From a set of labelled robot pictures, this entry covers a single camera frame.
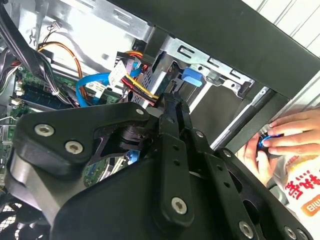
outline metal panel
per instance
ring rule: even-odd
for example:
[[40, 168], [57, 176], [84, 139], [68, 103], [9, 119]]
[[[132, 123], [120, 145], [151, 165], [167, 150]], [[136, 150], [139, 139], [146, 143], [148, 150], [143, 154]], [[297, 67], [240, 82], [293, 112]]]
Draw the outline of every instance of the metal panel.
[[260, 5], [257, 4], [260, 1], [243, 1], [316, 56], [320, 56], [320, 1], [268, 0]]
[[111, 2], [287, 98], [320, 69], [320, 59], [242, 1]]

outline black plastic arm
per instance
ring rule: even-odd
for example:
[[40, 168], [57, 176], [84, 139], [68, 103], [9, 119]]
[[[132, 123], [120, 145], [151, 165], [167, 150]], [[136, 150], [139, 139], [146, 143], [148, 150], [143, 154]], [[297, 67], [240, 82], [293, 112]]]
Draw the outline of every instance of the black plastic arm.
[[[90, 160], [93, 164], [137, 150], [143, 139], [139, 127], [149, 117], [141, 106], [131, 102], [31, 113], [18, 121], [13, 145], [26, 162], [58, 178], [75, 179]], [[36, 127], [41, 124], [51, 126], [54, 133], [37, 134]], [[70, 141], [80, 143], [83, 151], [68, 152], [66, 143]]]
[[[128, 149], [143, 153], [68, 198], [55, 215], [50, 239], [291, 240], [290, 229], [295, 239], [305, 240], [303, 232], [312, 240], [232, 152], [210, 149], [179, 95], [165, 93], [155, 106], [158, 117], [135, 103], [119, 103], [19, 120], [15, 153], [60, 180], [79, 176], [86, 163], [102, 156]], [[54, 133], [36, 134], [38, 124], [50, 125]], [[66, 151], [69, 141], [81, 143], [83, 151]]]

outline screw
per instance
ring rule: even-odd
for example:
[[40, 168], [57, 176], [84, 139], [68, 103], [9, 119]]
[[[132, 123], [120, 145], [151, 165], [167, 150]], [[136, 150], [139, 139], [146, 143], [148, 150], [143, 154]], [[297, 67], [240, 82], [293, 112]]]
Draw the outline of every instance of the screw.
[[292, 231], [292, 229], [290, 227], [287, 227], [285, 226], [284, 227], [284, 230], [286, 232], [286, 234], [293, 240], [296, 240], [297, 239], [297, 236], [296, 234], [294, 233], [294, 231]]
[[174, 197], [171, 200], [171, 206], [177, 214], [184, 215], [187, 213], [187, 205], [180, 197]]
[[196, 131], [196, 134], [200, 137], [200, 138], [203, 138], [204, 137], [204, 134], [200, 131]]
[[223, 153], [224, 153], [228, 158], [231, 158], [231, 154], [230, 154], [230, 152], [228, 152], [227, 150], [223, 150]]
[[172, 123], [172, 124], [175, 123], [175, 120], [173, 120], [173, 119], [172, 119], [171, 117], [169, 117], [169, 116], [168, 116], [166, 119], [167, 119], [170, 123]]
[[301, 229], [297, 229], [298, 233], [301, 235], [301, 237], [303, 238], [303, 240], [309, 240], [307, 235], [301, 230]]
[[36, 134], [43, 137], [50, 137], [55, 133], [55, 129], [48, 124], [39, 124], [34, 127], [34, 131]]
[[245, 235], [248, 239], [252, 239], [254, 237], [254, 232], [245, 221], [239, 222], [239, 228], [243, 235]]
[[65, 144], [65, 150], [71, 154], [80, 154], [83, 152], [84, 147], [80, 142], [77, 141], [68, 141]]
[[144, 114], [144, 111], [142, 111], [142, 110], [140, 110], [140, 109], [137, 109], [137, 110], [135, 110], [138, 114], [140, 114], [140, 115], [143, 115]]

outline yellow wire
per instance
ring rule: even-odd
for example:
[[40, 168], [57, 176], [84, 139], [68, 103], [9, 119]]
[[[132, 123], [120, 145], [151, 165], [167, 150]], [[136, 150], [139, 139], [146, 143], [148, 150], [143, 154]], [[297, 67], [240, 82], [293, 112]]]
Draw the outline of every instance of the yellow wire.
[[[61, 42], [58, 41], [51, 41], [51, 42], [46, 42], [44, 46], [40, 47], [37, 51], [41, 52], [43, 49], [45, 49], [46, 47], [50, 46], [50, 45], [56, 45], [56, 46], [60, 46], [62, 48], [64, 48], [74, 59], [75, 64], [76, 64], [76, 68], [78, 71], [78, 75], [79, 75], [79, 79], [83, 78], [83, 74], [82, 74], [82, 69], [81, 69], [81, 65], [80, 62], [78, 60], [78, 58], [76, 57], [76, 55], [70, 50], [70, 48], [68, 48], [66, 45], [64, 45]], [[81, 94], [84, 96], [85, 99], [88, 99], [87, 97], [87, 93], [85, 91], [85, 89], [83, 87], [80, 88], [80, 92]]]
[[151, 98], [158, 99], [159, 97], [156, 95], [153, 95], [151, 92], [149, 92], [147, 89], [145, 89], [143, 86], [140, 85], [136, 80], [134, 80], [128, 73], [125, 75], [134, 85], [136, 85], [138, 88], [140, 88], [143, 92], [148, 94]]
[[66, 51], [68, 51], [70, 53], [70, 55], [73, 57], [77, 70], [78, 70], [78, 74], [79, 74], [79, 78], [82, 79], [83, 75], [82, 75], [82, 69], [81, 69], [81, 65], [79, 63], [79, 60], [77, 59], [76, 55], [64, 44], [57, 42], [57, 41], [53, 41], [53, 42], [48, 42], [46, 43], [44, 46], [40, 47], [38, 49], [38, 52], [41, 52], [43, 49], [45, 49], [46, 47], [50, 46], [50, 45], [56, 45], [56, 46], [60, 46], [62, 48], [64, 48]]

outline metal bracket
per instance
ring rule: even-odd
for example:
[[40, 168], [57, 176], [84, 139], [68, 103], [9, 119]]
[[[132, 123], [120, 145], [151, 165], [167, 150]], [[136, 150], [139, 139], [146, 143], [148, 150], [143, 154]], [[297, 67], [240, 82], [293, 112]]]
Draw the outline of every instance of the metal bracket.
[[224, 79], [218, 72], [202, 66], [201, 64], [191, 64], [190, 68], [201, 73], [204, 80], [209, 84], [216, 87], [224, 86], [225, 88], [232, 90], [236, 96], [240, 97], [239, 91], [241, 90], [242, 85], [238, 82], [231, 79]]
[[245, 82], [253, 84], [255, 81], [246, 75], [234, 70], [232, 67], [212, 58], [197, 48], [177, 38], [168, 37], [161, 48], [168, 55], [181, 60], [187, 64], [200, 64], [213, 70], [215, 73], [225, 76], [227, 79], [240, 85]]

